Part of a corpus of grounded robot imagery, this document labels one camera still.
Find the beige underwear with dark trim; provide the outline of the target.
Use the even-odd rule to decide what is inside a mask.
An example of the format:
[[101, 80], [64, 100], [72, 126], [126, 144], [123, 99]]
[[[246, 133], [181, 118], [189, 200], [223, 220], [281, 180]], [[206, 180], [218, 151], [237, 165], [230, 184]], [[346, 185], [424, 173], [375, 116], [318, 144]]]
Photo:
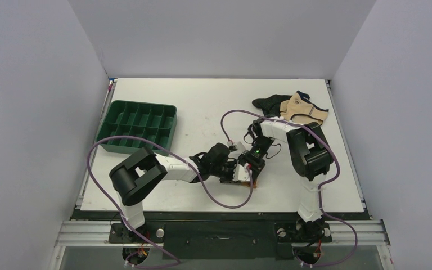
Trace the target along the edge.
[[329, 110], [312, 103], [309, 94], [297, 91], [289, 100], [281, 102], [280, 115], [285, 120], [297, 124], [322, 125], [329, 115]]

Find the green compartment tray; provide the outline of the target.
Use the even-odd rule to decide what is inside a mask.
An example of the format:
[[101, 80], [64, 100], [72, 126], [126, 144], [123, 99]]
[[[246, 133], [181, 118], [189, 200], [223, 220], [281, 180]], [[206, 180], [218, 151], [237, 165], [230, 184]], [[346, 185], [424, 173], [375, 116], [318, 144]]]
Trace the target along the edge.
[[134, 136], [170, 150], [177, 125], [174, 105], [136, 101], [113, 101], [95, 141], [107, 137]]

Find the brown underwear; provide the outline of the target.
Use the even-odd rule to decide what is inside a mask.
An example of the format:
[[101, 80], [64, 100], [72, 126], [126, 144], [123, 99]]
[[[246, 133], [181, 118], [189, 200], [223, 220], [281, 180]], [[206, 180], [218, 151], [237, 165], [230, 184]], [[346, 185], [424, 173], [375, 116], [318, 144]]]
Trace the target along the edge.
[[238, 183], [240, 186], [245, 186], [245, 187], [253, 187], [253, 188], [257, 188], [257, 181], [252, 181], [252, 182], [239, 182]]

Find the black patterned underwear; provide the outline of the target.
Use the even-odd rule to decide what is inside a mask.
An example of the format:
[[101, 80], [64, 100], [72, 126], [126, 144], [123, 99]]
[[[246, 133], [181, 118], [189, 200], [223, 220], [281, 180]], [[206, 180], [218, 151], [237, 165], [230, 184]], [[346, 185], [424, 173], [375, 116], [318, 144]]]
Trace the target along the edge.
[[257, 98], [252, 100], [252, 105], [260, 109], [264, 116], [281, 116], [280, 106], [284, 101], [288, 101], [291, 95], [273, 94], [267, 98]]

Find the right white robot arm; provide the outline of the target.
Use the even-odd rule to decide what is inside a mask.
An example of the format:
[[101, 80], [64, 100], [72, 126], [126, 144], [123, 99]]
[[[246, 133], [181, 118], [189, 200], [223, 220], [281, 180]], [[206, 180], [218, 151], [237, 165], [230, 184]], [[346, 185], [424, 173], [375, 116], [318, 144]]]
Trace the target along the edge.
[[242, 152], [235, 166], [236, 182], [254, 184], [262, 171], [266, 154], [274, 141], [287, 144], [293, 168], [301, 177], [295, 233], [302, 240], [329, 237], [323, 220], [321, 184], [334, 162], [333, 153], [319, 124], [306, 125], [279, 118], [260, 118], [253, 121], [248, 134], [253, 138], [251, 149]]

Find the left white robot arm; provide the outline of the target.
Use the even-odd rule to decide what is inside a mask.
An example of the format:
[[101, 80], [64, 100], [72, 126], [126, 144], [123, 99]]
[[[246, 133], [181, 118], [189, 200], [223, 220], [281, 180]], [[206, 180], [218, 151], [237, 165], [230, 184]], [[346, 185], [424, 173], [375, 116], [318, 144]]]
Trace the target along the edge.
[[198, 183], [210, 176], [226, 182], [233, 180], [236, 159], [230, 157], [230, 152], [227, 146], [217, 143], [208, 152], [180, 160], [157, 154], [145, 146], [115, 166], [109, 177], [123, 211], [124, 236], [132, 242], [143, 239], [142, 202], [161, 181]]

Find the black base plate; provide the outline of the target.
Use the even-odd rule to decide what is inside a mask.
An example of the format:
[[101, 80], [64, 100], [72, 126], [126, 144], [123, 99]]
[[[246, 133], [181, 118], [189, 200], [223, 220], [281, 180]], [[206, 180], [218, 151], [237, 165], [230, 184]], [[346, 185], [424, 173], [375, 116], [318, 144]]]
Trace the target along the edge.
[[337, 236], [347, 236], [347, 244], [364, 244], [357, 218], [365, 214], [337, 214], [305, 223], [297, 213], [220, 213], [149, 212], [145, 223], [135, 231], [127, 228], [119, 214], [102, 212], [87, 215], [91, 221], [109, 221], [105, 234], [111, 244], [144, 244], [144, 238], [179, 259], [255, 259], [290, 260], [305, 258], [319, 244], [341, 246]]

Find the aluminium frame rail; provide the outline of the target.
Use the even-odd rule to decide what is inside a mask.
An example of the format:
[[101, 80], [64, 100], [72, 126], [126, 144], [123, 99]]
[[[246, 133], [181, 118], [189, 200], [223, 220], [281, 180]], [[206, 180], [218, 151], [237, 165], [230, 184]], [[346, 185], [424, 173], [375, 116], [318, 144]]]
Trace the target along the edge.
[[111, 221], [63, 221], [57, 235], [57, 247], [137, 247], [139, 244], [110, 243]]

